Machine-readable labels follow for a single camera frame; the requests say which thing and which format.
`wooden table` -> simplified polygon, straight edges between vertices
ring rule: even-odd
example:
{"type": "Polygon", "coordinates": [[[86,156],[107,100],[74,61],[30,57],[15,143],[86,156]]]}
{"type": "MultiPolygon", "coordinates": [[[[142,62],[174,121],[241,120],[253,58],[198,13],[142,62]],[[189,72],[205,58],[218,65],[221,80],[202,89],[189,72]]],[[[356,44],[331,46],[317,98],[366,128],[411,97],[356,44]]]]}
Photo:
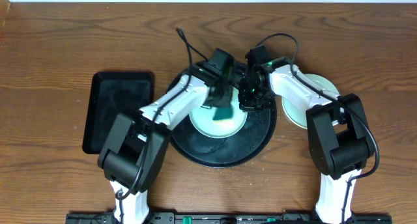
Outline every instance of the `wooden table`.
{"type": "MultiPolygon", "coordinates": [[[[113,209],[97,156],[81,149],[91,78],[151,71],[160,97],[188,62],[175,27],[204,54],[219,47],[242,61],[266,35],[296,36],[302,71],[361,97],[379,143],[379,170],[357,183],[352,210],[417,222],[416,5],[16,3],[0,39],[1,223],[64,223],[69,212],[113,209]]],[[[287,38],[267,45],[277,56],[295,48],[287,38]]],[[[209,169],[170,146],[149,204],[178,212],[313,210],[320,173],[307,131],[277,103],[274,136],[244,165],[209,169]]]]}

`table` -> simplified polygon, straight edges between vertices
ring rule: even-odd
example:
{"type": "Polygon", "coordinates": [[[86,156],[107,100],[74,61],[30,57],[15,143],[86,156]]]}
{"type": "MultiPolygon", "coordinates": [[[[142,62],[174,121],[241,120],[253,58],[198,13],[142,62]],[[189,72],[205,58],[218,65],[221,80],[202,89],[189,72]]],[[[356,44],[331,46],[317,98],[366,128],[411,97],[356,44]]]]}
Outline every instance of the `table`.
{"type": "MultiPolygon", "coordinates": [[[[16,3],[0,38],[1,223],[64,223],[69,212],[113,209],[97,156],[81,149],[91,78],[151,71],[160,97],[188,64],[176,27],[204,54],[222,48],[241,61],[266,35],[296,36],[296,64],[361,97],[379,143],[379,170],[356,184],[352,210],[417,221],[416,5],[16,3]]],[[[287,38],[267,46],[276,56],[295,49],[287,38]]],[[[169,146],[149,204],[178,212],[313,210],[320,174],[307,131],[276,101],[275,133],[244,165],[202,167],[169,146]]]]}

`green object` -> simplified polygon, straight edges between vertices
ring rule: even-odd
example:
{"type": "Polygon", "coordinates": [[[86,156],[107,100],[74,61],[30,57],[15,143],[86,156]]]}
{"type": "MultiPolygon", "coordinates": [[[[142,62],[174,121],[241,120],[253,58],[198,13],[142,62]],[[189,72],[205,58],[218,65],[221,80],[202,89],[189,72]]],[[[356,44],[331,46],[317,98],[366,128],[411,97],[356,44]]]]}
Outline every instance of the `green object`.
{"type": "Polygon", "coordinates": [[[182,224],[191,224],[191,217],[183,217],[182,224]]]}
{"type": "Polygon", "coordinates": [[[233,108],[230,107],[219,107],[216,109],[213,120],[226,120],[233,118],[233,108]]]}

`black plate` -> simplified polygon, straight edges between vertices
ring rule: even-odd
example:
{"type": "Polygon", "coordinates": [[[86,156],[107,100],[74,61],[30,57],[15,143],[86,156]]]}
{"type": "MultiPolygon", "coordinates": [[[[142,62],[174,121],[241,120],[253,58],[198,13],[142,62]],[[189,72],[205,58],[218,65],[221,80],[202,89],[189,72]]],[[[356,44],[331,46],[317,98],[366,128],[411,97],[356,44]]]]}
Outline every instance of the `black plate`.
{"type": "Polygon", "coordinates": [[[98,72],[91,83],[83,151],[99,154],[117,116],[125,107],[151,103],[152,75],[147,72],[98,72]]]}
{"type": "Polygon", "coordinates": [[[185,158],[200,165],[224,168],[254,158],[268,144],[276,125],[276,104],[272,109],[249,112],[236,134],[214,139],[200,133],[186,117],[172,132],[171,143],[185,158]]]}

